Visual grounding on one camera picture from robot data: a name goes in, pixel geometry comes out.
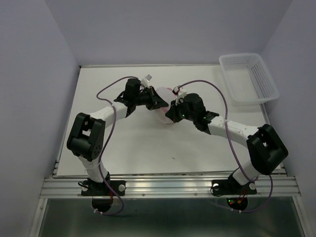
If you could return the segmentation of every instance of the screw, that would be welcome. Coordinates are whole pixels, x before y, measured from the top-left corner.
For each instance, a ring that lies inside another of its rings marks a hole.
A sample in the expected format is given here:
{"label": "screw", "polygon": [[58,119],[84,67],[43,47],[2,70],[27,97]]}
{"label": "screw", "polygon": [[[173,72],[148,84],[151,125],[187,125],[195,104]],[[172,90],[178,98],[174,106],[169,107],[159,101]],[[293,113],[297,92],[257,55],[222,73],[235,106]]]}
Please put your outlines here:
{"label": "screw", "polygon": [[255,185],[254,183],[250,183],[250,184],[249,184],[249,188],[250,188],[251,190],[255,190],[255,189],[256,189],[256,185]]}
{"label": "screw", "polygon": [[120,184],[119,187],[118,187],[118,190],[120,192],[123,192],[125,190],[125,186],[123,184]]}

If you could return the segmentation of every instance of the black mounting bracket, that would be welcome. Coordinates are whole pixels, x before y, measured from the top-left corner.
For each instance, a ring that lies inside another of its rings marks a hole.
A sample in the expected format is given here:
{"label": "black mounting bracket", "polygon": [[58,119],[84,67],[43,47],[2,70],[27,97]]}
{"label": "black mounting bracket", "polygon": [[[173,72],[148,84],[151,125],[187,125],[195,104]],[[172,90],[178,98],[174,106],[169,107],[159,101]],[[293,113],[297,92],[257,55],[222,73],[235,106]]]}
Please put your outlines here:
{"label": "black mounting bracket", "polygon": [[[120,191],[119,190],[119,186],[120,185],[126,185],[126,181],[125,180],[111,180],[106,177],[108,183],[110,184],[111,188],[120,196],[124,196],[125,195],[125,189]],[[91,179],[87,179],[85,181],[82,182],[82,189],[81,189],[81,196],[90,196],[90,197],[96,197],[96,196],[111,196],[111,191],[108,189],[108,187],[106,186],[105,183],[97,183],[94,182]]]}
{"label": "black mounting bracket", "polygon": [[250,182],[243,186],[233,186],[227,179],[218,179],[212,180],[211,193],[216,197],[220,197],[223,195],[240,195],[242,191],[246,190],[247,195],[255,195],[257,194],[255,187],[255,184]]}

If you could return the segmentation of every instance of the white arm segment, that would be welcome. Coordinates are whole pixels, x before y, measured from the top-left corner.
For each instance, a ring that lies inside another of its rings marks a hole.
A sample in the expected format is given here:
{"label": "white arm segment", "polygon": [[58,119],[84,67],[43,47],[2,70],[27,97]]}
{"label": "white arm segment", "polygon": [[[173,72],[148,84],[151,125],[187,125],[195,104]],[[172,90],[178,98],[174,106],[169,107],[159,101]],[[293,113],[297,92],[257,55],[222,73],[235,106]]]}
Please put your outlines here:
{"label": "white arm segment", "polygon": [[[248,136],[254,135],[258,131],[258,127],[248,126],[238,122],[227,121],[228,130],[231,140],[237,142],[247,148]],[[225,129],[225,119],[222,116],[216,116],[208,125],[211,135],[217,135],[227,138]]]}
{"label": "white arm segment", "polygon": [[[94,159],[93,161],[89,162],[86,158],[83,157],[78,157],[78,159],[82,162],[85,170],[87,171],[88,178],[93,180],[94,182],[97,183],[103,183],[103,179],[101,177],[98,163],[99,163],[99,158]],[[104,175],[104,178],[108,175],[108,171],[106,168],[104,168],[103,162],[101,161],[100,163],[102,173]]]}
{"label": "white arm segment", "polygon": [[[251,164],[251,161],[248,161],[246,164],[242,166],[243,171],[247,174],[249,179],[255,179],[259,175],[262,175],[259,171],[257,171]],[[240,184],[240,185],[245,185],[249,181],[247,178],[242,174],[240,168],[238,168],[234,174],[233,178]]]}
{"label": "white arm segment", "polygon": [[[124,104],[114,102],[113,106],[115,106],[117,110],[117,120],[120,120],[126,117],[127,107]],[[105,121],[105,128],[107,128],[108,126],[113,124],[114,110],[112,106],[107,106],[97,112],[91,113],[90,117]]]}
{"label": "white arm segment", "polygon": [[[113,105],[115,106],[117,110],[117,120],[125,118],[126,113],[127,113],[127,107],[122,103],[115,103],[115,102],[113,103]],[[114,119],[113,107],[107,106],[97,112],[91,113],[90,117],[95,118],[95,119],[102,119],[103,121],[105,121],[105,128],[107,128],[108,126],[113,124],[113,119]],[[88,174],[88,178],[90,178],[91,180],[95,182],[103,183],[103,179],[101,177],[99,167],[98,167],[99,158],[94,159],[91,162],[87,161],[83,157],[78,157],[78,158],[82,162],[83,166],[85,167]],[[101,165],[102,173],[104,177],[106,177],[108,174],[108,171],[104,167],[102,161],[100,165]]]}
{"label": "white arm segment", "polygon": [[[258,127],[247,126],[238,122],[228,121],[228,130],[230,132],[230,137],[234,142],[237,142],[247,148],[248,136],[254,135],[258,131]],[[225,129],[225,119],[222,116],[217,116],[212,119],[211,123],[208,125],[211,135],[217,135],[227,138],[226,129]],[[251,164],[251,161],[248,161],[242,166],[244,172],[250,179],[255,179],[261,173],[259,173]],[[249,181],[242,174],[240,168],[236,170],[233,174],[233,177],[240,185],[245,185]]]}

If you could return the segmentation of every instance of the wire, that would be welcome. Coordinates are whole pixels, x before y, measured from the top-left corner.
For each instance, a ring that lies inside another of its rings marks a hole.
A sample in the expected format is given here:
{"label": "wire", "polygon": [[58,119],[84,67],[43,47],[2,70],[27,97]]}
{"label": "wire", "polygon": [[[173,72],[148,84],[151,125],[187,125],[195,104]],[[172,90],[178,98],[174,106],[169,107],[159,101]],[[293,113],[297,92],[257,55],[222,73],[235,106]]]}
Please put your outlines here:
{"label": "wire", "polygon": [[113,201],[113,192],[110,192],[110,200]]}
{"label": "wire", "polygon": [[241,202],[245,199],[245,196],[246,196],[246,189],[243,190],[243,197],[242,197],[242,199],[241,199],[241,200],[238,200],[237,203],[241,203]]}
{"label": "wire", "polygon": [[[223,101],[224,101],[224,104],[225,104],[225,130],[226,130],[226,135],[227,135],[227,140],[228,140],[229,146],[230,146],[230,148],[231,148],[231,150],[232,150],[232,153],[233,153],[233,155],[234,155],[234,158],[235,158],[235,160],[236,160],[236,162],[237,162],[237,164],[238,164],[238,166],[239,166],[239,168],[240,168],[242,174],[245,176],[245,178],[246,178],[249,182],[255,182],[255,181],[257,181],[258,178],[252,180],[252,179],[250,179],[250,178],[247,176],[247,174],[246,174],[245,171],[243,170],[243,168],[242,168],[242,166],[241,166],[241,164],[240,164],[240,161],[239,161],[239,159],[238,159],[238,157],[237,157],[237,154],[236,154],[236,152],[235,152],[235,150],[234,150],[234,147],[233,147],[233,144],[232,144],[232,140],[231,140],[231,136],[230,136],[230,132],[229,132],[229,130],[228,130],[228,125],[227,125],[228,106],[227,106],[227,101],[226,101],[226,99],[225,99],[224,94],[222,93],[222,91],[221,91],[216,85],[214,85],[213,83],[211,83],[211,82],[209,82],[209,81],[206,81],[206,80],[192,80],[192,81],[186,82],[186,83],[184,83],[184,84],[182,84],[182,85],[179,85],[178,88],[180,89],[181,87],[183,87],[183,86],[185,86],[185,85],[188,85],[188,84],[191,84],[191,83],[194,83],[194,82],[204,82],[204,83],[206,83],[206,84],[209,84],[209,85],[211,85],[212,87],[214,87],[214,88],[221,94],[221,96],[222,96],[222,98],[223,98]],[[226,206],[219,205],[219,204],[217,204],[217,203],[213,203],[213,202],[212,202],[212,204],[215,205],[215,206],[219,206],[219,207],[221,207],[221,208],[229,209],[229,210],[231,210],[231,211],[236,211],[236,212],[239,212],[239,213],[241,213],[241,212],[243,212],[243,213],[251,213],[251,212],[258,211],[258,210],[262,209],[263,207],[265,207],[265,206],[269,203],[269,201],[270,201],[270,199],[271,199],[271,196],[272,196],[272,192],[273,192],[273,180],[272,180],[271,175],[269,175],[269,177],[270,177],[270,181],[271,181],[271,190],[270,190],[269,196],[268,196],[268,198],[267,198],[267,200],[265,201],[264,204],[262,204],[261,206],[255,208],[255,209],[253,209],[253,210],[238,211],[238,210],[234,210],[234,209],[232,209],[232,208],[226,207]]]}
{"label": "wire", "polygon": [[117,194],[117,192],[115,192],[114,189],[108,184],[108,182],[106,181],[106,179],[105,179],[105,177],[104,177],[104,174],[103,174],[103,172],[102,172],[102,169],[101,169],[102,155],[103,155],[103,152],[104,152],[106,146],[108,145],[108,143],[109,143],[109,141],[110,141],[110,138],[112,137],[112,134],[113,134],[113,131],[114,131],[114,128],[115,128],[115,124],[116,124],[116,121],[117,121],[117,110],[116,110],[115,106],[113,105],[113,103],[112,103],[110,100],[108,100],[108,99],[106,99],[106,98],[101,98],[99,95],[100,95],[103,91],[105,91],[106,89],[108,89],[109,87],[111,87],[112,85],[114,85],[115,83],[117,83],[117,82],[119,82],[119,81],[121,81],[121,80],[123,80],[123,79],[127,79],[127,78],[135,78],[135,79],[138,79],[137,77],[133,77],[133,76],[128,76],[128,77],[120,78],[120,79],[114,81],[113,83],[111,83],[110,85],[106,86],[106,87],[103,88],[102,90],[100,90],[100,91],[97,93],[97,95],[96,95],[97,99],[108,102],[108,103],[112,106],[113,111],[114,111],[114,118],[113,118],[112,128],[111,128],[110,134],[109,134],[109,136],[108,136],[108,139],[106,140],[106,142],[105,142],[105,144],[104,144],[104,146],[103,146],[103,148],[102,148],[102,150],[101,150],[101,153],[100,153],[100,156],[99,156],[99,160],[98,160],[98,167],[99,167],[100,175],[101,175],[101,177],[102,177],[102,179],[103,179],[103,182],[106,184],[106,186],[108,187],[108,189],[109,189],[115,196],[118,197],[118,199],[121,201],[121,204],[122,204],[121,209],[120,209],[119,211],[117,211],[117,212],[114,212],[114,213],[103,213],[103,212],[98,211],[97,209],[93,209],[94,212],[97,212],[97,213],[99,213],[99,214],[101,214],[101,215],[104,215],[104,216],[113,216],[113,215],[119,214],[121,211],[124,210],[124,206],[125,206],[125,205],[124,205],[123,199],[122,199],[122,198]]}
{"label": "wire", "polygon": [[181,88],[181,87],[183,87],[183,86],[185,86],[185,85],[188,85],[188,84],[191,84],[191,83],[194,83],[194,82],[204,82],[204,83],[207,83],[207,84],[211,85],[212,87],[214,87],[214,88],[221,94],[221,96],[222,96],[222,98],[223,98],[223,101],[224,101],[224,104],[225,104],[225,130],[226,130],[227,140],[228,140],[229,146],[230,146],[230,148],[231,148],[231,150],[232,150],[233,156],[234,156],[234,158],[235,158],[235,160],[236,160],[236,162],[237,162],[237,164],[238,164],[238,167],[240,168],[242,174],[245,176],[245,178],[246,178],[249,182],[255,182],[255,181],[257,181],[258,179],[252,180],[252,179],[250,179],[250,178],[247,176],[247,174],[246,174],[245,171],[243,170],[243,168],[242,168],[242,166],[241,166],[241,163],[240,163],[240,161],[239,161],[239,159],[238,159],[238,157],[237,157],[237,154],[236,154],[236,152],[235,152],[235,150],[234,150],[234,147],[233,147],[233,144],[232,144],[231,135],[230,135],[230,132],[229,132],[229,130],[228,130],[228,125],[227,125],[228,106],[227,106],[227,102],[226,102],[226,99],[225,99],[224,94],[222,93],[222,91],[221,91],[216,85],[214,85],[213,83],[211,83],[211,82],[209,82],[209,81],[206,81],[206,80],[192,80],[192,81],[186,82],[186,83],[184,83],[184,84],[178,86],[178,88]]}

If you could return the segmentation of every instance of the metal frame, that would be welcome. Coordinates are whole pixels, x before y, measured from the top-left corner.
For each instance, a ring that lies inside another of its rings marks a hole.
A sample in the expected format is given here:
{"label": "metal frame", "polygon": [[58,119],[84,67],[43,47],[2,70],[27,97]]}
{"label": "metal frame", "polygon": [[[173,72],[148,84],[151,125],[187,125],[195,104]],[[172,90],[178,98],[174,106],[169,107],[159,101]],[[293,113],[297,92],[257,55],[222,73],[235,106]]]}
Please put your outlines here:
{"label": "metal frame", "polygon": [[[212,180],[227,179],[227,177],[228,175],[219,174],[113,175],[111,180],[126,181],[125,196],[122,196],[122,198],[215,198],[210,193]],[[273,180],[274,197],[300,196],[301,193],[294,177],[274,175]],[[45,179],[40,198],[91,198],[80,195],[79,181],[82,181],[82,179]],[[256,186],[258,194],[254,198],[269,195],[271,187],[268,177],[260,177],[256,182]]]}

